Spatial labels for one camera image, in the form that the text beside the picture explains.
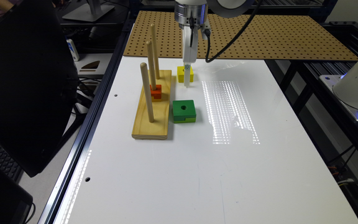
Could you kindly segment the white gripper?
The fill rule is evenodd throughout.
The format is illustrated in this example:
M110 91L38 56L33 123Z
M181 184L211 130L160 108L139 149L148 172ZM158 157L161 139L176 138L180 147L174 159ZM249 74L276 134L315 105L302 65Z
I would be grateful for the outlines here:
M201 31L202 39L206 40L207 35L205 31L211 32L211 26L209 20L200 26L195 26L191 29L190 26L184 26L180 24L182 29L182 53L184 62L184 86L189 87L191 78L191 65L196 62L198 53L198 33Z

